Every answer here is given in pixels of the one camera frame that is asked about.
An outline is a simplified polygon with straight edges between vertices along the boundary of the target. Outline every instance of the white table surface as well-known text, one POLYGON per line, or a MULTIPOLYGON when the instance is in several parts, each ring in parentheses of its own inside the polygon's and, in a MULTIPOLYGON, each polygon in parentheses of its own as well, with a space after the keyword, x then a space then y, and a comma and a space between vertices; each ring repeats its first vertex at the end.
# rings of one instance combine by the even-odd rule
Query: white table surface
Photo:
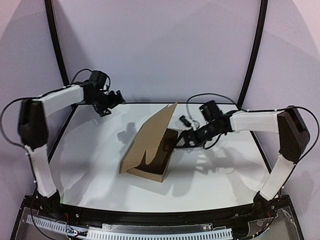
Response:
MULTIPOLYGON (((78 106, 50 162, 61 203, 150 213, 252 203, 269 172, 249 131, 223 135, 209 150, 175 149, 162 183, 119 174, 120 161, 142 124, 166 105, 119 105, 105 117, 99 117, 92 106, 78 106)), ((204 124, 199 106, 190 104, 190 112, 204 124)), ((223 112, 236 109, 228 104, 219 107, 223 112)), ((186 115, 182 103, 176 107, 169 128, 185 129, 178 120, 181 115, 186 115)))

